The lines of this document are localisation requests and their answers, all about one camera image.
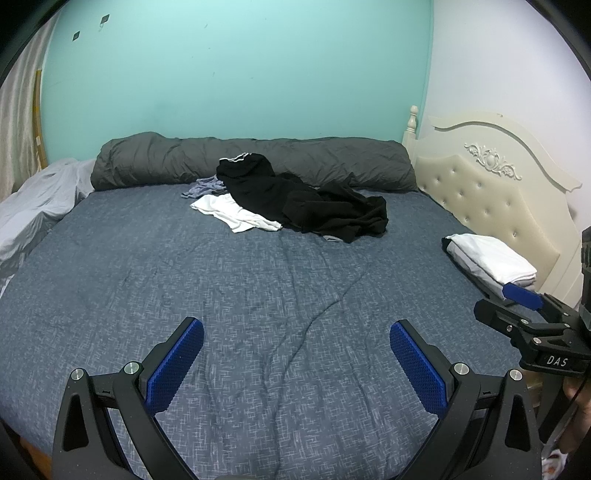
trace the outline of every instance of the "headboard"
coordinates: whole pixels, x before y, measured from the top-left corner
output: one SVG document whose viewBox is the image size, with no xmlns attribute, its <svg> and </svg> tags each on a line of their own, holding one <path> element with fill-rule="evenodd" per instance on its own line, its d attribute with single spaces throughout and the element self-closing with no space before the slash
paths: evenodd
<svg viewBox="0 0 591 480">
<path fill-rule="evenodd" d="M 411 108 L 402 144 L 420 190 L 474 233 L 503 240 L 538 270 L 535 284 L 574 306 L 581 296 L 581 236 L 566 192 L 579 188 L 522 126 L 499 113 L 429 117 L 416 139 Z"/>
</svg>

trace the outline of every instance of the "metal screw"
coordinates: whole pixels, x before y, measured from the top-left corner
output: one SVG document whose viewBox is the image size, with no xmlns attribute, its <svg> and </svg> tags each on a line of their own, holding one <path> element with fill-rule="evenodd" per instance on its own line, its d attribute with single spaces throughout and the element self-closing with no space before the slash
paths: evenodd
<svg viewBox="0 0 591 480">
<path fill-rule="evenodd" d="M 129 362 L 127 365 L 123 367 L 123 371 L 126 374 L 133 375 L 139 370 L 139 363 L 138 362 Z"/>
<path fill-rule="evenodd" d="M 523 375 L 521 374 L 521 372 L 519 370 L 511 370 L 509 372 L 509 376 L 516 381 L 519 381 L 523 378 Z"/>
<path fill-rule="evenodd" d="M 76 368 L 76 370 L 74 370 L 70 376 L 72 377 L 72 380 L 79 380 L 84 377 L 84 370 L 81 368 Z"/>
<path fill-rule="evenodd" d="M 466 375 L 470 371 L 470 368 L 468 368 L 468 366 L 466 364 L 455 364 L 453 366 L 453 369 L 459 375 Z"/>
</svg>

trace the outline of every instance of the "bed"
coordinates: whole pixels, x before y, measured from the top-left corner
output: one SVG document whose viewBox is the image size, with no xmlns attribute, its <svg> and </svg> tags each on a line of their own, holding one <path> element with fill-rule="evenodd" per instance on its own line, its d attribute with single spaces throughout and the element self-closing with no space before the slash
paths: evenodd
<svg viewBox="0 0 591 480">
<path fill-rule="evenodd" d="M 478 373 L 502 374 L 518 360 L 473 318 L 482 293 L 441 250 L 442 236 L 471 229 L 509 240 L 541 272 L 537 288 L 568 303 L 580 282 L 579 234 L 568 215 L 558 218 L 576 181 L 503 117 L 432 119 L 435 132 L 418 140 L 416 114 L 402 143 L 422 192 L 382 194 L 381 238 L 233 234 L 189 208 L 185 185 L 92 193 L 0 299 L 0 416 L 51 453 L 71 370 L 117 371 L 191 315 L 205 325 L 205 344 L 157 419 L 199 478 L 399 473 L 436 419 L 389 349 L 393 321 L 409 319 Z M 497 211 L 503 202 L 510 221 Z M 148 478 L 114 420 L 134 471 Z"/>
</svg>

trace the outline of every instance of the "black clothing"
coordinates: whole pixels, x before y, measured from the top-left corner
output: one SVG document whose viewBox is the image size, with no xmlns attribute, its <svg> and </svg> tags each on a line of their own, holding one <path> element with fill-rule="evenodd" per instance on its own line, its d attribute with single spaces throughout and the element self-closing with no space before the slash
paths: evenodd
<svg viewBox="0 0 591 480">
<path fill-rule="evenodd" d="M 354 192 L 348 185 L 350 176 L 316 190 L 296 175 L 276 176 L 271 163 L 254 153 L 239 161 L 220 160 L 217 177 L 241 207 L 304 233 L 352 242 L 357 236 L 386 230 L 386 201 Z"/>
</svg>

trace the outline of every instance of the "bedpost finial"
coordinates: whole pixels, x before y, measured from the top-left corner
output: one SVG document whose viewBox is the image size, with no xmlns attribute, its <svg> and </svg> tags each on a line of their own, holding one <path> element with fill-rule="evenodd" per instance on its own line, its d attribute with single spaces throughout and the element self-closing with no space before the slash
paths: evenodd
<svg viewBox="0 0 591 480">
<path fill-rule="evenodd" d="M 418 107 L 413 105 L 410 108 L 410 118 L 408 119 L 407 123 L 407 132 L 411 132 L 412 134 L 417 131 L 417 114 L 418 114 Z"/>
</svg>

